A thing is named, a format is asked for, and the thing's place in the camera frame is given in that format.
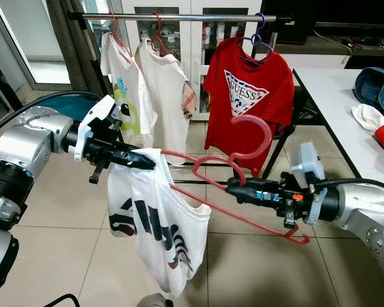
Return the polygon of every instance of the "clothing rack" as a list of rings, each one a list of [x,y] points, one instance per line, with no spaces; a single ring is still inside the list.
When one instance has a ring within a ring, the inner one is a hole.
[[[223,21],[223,22],[263,22],[263,18],[258,15],[184,15],[184,14],[159,14],[159,18],[162,21]],[[108,94],[107,89],[105,88],[105,84],[102,80],[102,73],[100,70],[100,66],[97,59],[97,53],[95,52],[89,29],[86,25],[86,20],[114,20],[114,19],[123,19],[123,20],[146,20],[152,21],[157,20],[157,15],[154,14],[126,14],[126,13],[77,13],[77,12],[69,12],[68,19],[77,20],[81,30],[83,31],[83,35],[85,37],[87,46],[90,50],[90,54],[92,57],[92,66],[95,70],[98,80],[103,87],[103,92],[105,95]],[[265,22],[273,22],[273,32],[270,38],[270,47],[272,50],[275,49],[276,41],[278,37],[279,30],[285,24],[294,25],[294,21],[290,16],[277,16],[277,15],[265,15]],[[185,162],[181,166],[174,166],[175,168],[181,168],[185,166],[192,166],[193,163]],[[228,164],[220,164],[220,163],[203,163],[202,166],[216,166],[216,167],[230,167]],[[208,184],[206,181],[201,180],[174,180],[175,183],[178,184]],[[220,184],[226,185],[226,182],[218,182]]]

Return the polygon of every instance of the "triangle logo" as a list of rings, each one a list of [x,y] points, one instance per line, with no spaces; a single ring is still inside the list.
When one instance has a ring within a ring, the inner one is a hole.
[[[233,116],[245,114],[269,93],[265,88],[257,88],[239,80],[227,70],[223,71],[229,86]]]

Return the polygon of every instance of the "purple hanger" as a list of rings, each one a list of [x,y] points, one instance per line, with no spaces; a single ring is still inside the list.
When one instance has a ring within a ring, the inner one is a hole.
[[[256,33],[255,34],[253,34],[252,35],[252,37],[245,37],[245,36],[241,36],[241,37],[239,37],[239,40],[249,40],[249,41],[251,41],[251,43],[252,43],[252,45],[254,46],[254,47],[258,47],[258,46],[260,46],[260,45],[263,45],[263,46],[265,46],[265,47],[267,47],[268,49],[270,49],[270,51],[273,51],[273,48],[272,47],[270,47],[268,44],[266,44],[266,43],[264,43],[263,41],[262,41],[262,37],[260,36],[260,34],[259,34],[259,32],[264,28],[264,26],[266,25],[266,19],[264,18],[264,15],[261,13],[261,12],[259,12],[259,13],[256,13],[256,15],[257,16],[261,16],[262,17],[262,19],[263,19],[263,23],[260,25],[260,27],[258,27],[257,29],[256,29]],[[254,61],[254,60],[252,60],[252,59],[250,59],[250,58],[247,58],[246,56],[241,56],[241,58],[242,59],[245,59],[246,61],[249,61],[249,62],[251,62],[251,63],[253,63],[253,64],[255,64],[255,65],[257,65],[257,66],[259,66],[261,63],[259,63],[258,61]]]

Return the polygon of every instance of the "orange button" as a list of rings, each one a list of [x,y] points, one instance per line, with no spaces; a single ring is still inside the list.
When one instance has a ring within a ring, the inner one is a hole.
[[[293,198],[294,200],[301,201],[301,200],[303,200],[303,195],[302,195],[302,194],[294,194],[294,195],[292,196],[292,198]]]

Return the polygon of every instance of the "red t-shirt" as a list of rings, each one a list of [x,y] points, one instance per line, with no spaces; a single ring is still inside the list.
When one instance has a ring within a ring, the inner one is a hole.
[[[255,66],[241,56],[248,57],[238,46],[237,38],[221,42],[213,54],[204,81],[204,89],[211,95],[206,150],[215,146],[227,155],[248,154],[259,147],[263,139],[260,128],[246,122],[233,125],[230,120],[234,116],[251,114],[262,118],[268,123],[272,136],[278,123],[291,123],[294,85],[285,60],[272,52],[263,64]],[[270,146],[254,159],[237,161],[257,176],[269,149]]]

